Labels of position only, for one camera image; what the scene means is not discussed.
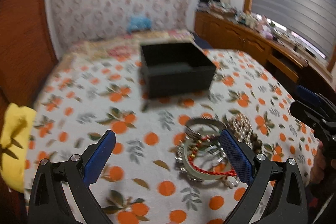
blue handle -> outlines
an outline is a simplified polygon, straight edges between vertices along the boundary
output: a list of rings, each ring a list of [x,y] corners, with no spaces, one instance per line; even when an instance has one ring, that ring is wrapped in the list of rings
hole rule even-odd
[[[314,92],[311,92],[301,85],[296,86],[296,94],[315,107],[320,107],[321,105],[320,98]]]
[[[219,142],[239,179],[248,186],[251,185],[253,181],[253,168],[237,144],[237,141],[235,141],[231,134],[225,129],[220,133]]]
[[[85,165],[83,181],[87,188],[99,178],[116,145],[116,135],[110,130]]]

black storage box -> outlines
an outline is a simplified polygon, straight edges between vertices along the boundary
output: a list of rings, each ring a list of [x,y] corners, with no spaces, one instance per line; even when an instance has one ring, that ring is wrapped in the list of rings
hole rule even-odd
[[[216,66],[192,43],[141,46],[148,98],[209,89]]]

blue plush toy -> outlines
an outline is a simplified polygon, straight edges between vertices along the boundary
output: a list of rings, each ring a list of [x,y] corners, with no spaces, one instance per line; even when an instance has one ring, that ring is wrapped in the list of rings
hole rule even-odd
[[[128,23],[127,32],[132,33],[134,31],[142,31],[146,29],[151,29],[152,21],[144,16],[131,17]]]

yellow cushion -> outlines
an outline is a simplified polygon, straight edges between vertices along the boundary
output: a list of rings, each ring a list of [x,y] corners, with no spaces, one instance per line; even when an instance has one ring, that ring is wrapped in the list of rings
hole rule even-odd
[[[2,157],[0,174],[12,189],[23,193],[24,170],[28,140],[36,111],[11,103],[5,112],[4,126],[0,137]]]

orange floral pattern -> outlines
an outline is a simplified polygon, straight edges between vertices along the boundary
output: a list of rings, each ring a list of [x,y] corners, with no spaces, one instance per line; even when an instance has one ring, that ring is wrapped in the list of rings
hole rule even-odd
[[[96,197],[104,193],[98,200],[114,223],[184,224],[202,219],[202,223],[221,224],[244,195],[244,184],[234,189],[215,184],[191,186],[175,169],[174,152],[186,136],[184,126],[190,118],[225,121],[238,113],[250,117],[254,132],[263,141],[262,152],[274,161],[294,158],[307,182],[318,141],[314,131],[288,112],[292,97],[248,54],[206,53],[217,66],[209,92],[157,100],[148,100],[138,54],[97,60],[58,73],[40,95],[28,144],[25,188],[31,188],[41,159],[58,162],[81,154],[111,129],[117,141],[91,190]],[[215,160],[209,168],[224,172],[230,165]],[[273,185],[268,183],[265,198]],[[29,200],[28,191],[25,198]],[[70,205],[81,221],[76,206]]]

